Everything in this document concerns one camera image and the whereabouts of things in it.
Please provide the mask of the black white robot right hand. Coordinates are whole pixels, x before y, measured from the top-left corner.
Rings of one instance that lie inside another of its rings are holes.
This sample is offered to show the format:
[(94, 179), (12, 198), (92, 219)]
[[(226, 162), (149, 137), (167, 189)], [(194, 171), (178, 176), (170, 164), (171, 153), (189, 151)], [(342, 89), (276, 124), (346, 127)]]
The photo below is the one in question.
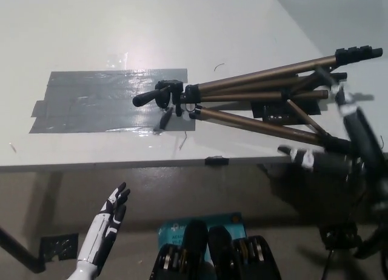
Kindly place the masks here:
[(338, 156), (331, 151), (313, 152), (286, 145), (278, 151), (289, 156), (292, 163), (315, 172), (349, 175), (359, 172), (370, 182), (387, 180), (387, 163), (380, 145), (369, 126), (362, 109), (343, 86), (335, 93), (339, 113), (350, 138), (352, 155)]

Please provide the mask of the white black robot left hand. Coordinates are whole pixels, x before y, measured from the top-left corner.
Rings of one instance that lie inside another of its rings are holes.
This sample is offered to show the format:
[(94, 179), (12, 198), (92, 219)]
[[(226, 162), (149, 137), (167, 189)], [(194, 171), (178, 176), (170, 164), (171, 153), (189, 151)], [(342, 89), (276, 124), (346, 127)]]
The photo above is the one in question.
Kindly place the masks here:
[(89, 227), (78, 255), (79, 261), (89, 262), (102, 269), (124, 219), (129, 194), (130, 189), (123, 182), (106, 199)]

